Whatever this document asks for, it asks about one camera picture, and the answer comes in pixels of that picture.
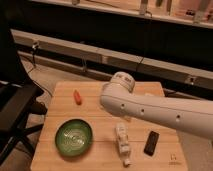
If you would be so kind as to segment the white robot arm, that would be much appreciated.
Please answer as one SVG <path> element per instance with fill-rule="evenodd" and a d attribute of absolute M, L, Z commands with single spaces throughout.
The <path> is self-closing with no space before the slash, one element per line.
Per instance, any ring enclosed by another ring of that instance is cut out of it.
<path fill-rule="evenodd" d="M 134 78 L 116 72 L 102 87 L 100 104 L 110 114 L 130 116 L 213 140 L 213 101 L 138 95 Z"/>

